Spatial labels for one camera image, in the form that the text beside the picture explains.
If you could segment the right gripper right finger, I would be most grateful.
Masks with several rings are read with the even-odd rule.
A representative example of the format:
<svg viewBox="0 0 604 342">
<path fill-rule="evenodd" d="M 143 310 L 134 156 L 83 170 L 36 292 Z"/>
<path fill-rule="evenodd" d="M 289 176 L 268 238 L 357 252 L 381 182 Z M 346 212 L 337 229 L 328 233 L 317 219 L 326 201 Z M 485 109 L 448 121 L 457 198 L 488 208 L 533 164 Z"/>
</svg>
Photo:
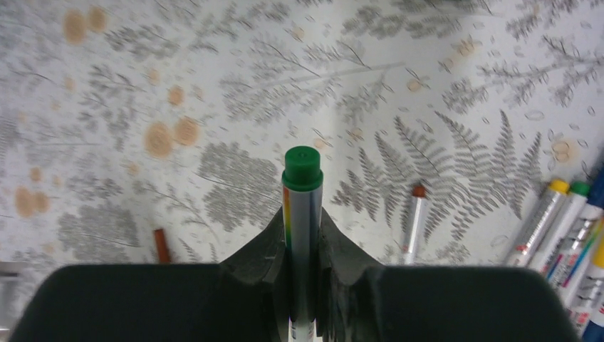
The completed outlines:
<svg viewBox="0 0 604 342">
<path fill-rule="evenodd" d="M 324 341 L 576 341 L 534 271 L 388 266 L 323 213 L 316 331 Z"/>
</svg>

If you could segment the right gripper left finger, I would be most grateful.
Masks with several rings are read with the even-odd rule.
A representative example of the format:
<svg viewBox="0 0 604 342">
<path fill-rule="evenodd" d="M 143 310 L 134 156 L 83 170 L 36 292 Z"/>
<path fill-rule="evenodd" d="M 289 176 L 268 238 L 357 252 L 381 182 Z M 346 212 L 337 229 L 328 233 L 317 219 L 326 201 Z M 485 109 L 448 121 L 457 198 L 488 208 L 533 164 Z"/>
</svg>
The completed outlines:
<svg viewBox="0 0 604 342">
<path fill-rule="evenodd" d="M 218 264 L 76 264 L 39 286 L 11 341 L 285 341 L 283 215 Z"/>
</svg>

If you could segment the brown pen cap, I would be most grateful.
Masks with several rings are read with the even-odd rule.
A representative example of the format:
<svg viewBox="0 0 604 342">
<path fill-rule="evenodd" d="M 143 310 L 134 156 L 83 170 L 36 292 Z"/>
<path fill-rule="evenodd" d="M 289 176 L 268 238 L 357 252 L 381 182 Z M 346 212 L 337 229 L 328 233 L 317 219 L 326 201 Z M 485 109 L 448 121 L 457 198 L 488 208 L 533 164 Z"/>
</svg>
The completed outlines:
<svg viewBox="0 0 604 342">
<path fill-rule="evenodd" d="M 157 260 L 160 264 L 171 264 L 172 257 L 168 247 L 164 229 L 155 229 L 153 231 L 155 247 L 157 252 Z"/>
</svg>

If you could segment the brown marker pen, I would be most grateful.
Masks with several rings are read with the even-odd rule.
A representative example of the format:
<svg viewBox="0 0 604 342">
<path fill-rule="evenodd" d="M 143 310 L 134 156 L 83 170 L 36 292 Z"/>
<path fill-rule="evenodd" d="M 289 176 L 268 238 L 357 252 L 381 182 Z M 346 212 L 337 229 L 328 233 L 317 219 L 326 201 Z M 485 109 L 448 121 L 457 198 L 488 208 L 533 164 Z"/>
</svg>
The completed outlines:
<svg viewBox="0 0 604 342">
<path fill-rule="evenodd" d="M 403 241 L 402 262 L 404 265 L 411 265 L 415 262 L 420 240 L 425 230 L 428 204 L 425 187 L 421 184 L 416 185 L 412 190 L 412 200 Z"/>
</svg>

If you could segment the green cap marker pen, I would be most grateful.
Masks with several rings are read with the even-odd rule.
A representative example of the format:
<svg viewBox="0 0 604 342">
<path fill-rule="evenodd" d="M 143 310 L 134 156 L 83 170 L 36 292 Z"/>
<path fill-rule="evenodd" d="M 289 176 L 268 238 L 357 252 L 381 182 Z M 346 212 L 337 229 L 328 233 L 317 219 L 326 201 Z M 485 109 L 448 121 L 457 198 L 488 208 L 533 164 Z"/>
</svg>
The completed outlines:
<svg viewBox="0 0 604 342">
<path fill-rule="evenodd" d="M 283 227 L 292 279 L 290 334 L 293 341 L 312 341 L 323 197 L 320 153 L 308 146 L 289 149 L 281 182 Z"/>
</svg>

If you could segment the yellow cap marker pen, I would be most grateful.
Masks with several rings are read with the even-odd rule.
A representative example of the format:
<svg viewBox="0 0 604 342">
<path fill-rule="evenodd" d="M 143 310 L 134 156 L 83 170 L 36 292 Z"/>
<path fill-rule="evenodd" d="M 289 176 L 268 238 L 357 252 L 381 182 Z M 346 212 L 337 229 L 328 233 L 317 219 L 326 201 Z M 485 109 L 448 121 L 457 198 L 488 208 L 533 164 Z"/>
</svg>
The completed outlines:
<svg viewBox="0 0 604 342">
<path fill-rule="evenodd" d="M 560 179 L 554 179 L 549 183 L 525 220 L 511 251 L 503 262 L 504 266 L 528 265 L 564 203 L 569 189 L 570 184 Z"/>
</svg>

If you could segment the dark green end marker pen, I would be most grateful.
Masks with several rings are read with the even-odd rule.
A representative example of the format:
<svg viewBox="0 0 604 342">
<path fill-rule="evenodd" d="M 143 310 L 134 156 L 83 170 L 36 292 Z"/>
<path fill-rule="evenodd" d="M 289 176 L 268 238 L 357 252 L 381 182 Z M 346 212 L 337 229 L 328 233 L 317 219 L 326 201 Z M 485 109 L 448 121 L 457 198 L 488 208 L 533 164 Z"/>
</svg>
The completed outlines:
<svg viewBox="0 0 604 342">
<path fill-rule="evenodd" d="M 590 185 L 586 182 L 575 181 L 571 184 L 561 208 L 529 262 L 528 268 L 537 271 L 546 279 L 548 278 L 549 270 L 557 263 L 563 240 L 585 206 L 589 192 Z"/>
</svg>

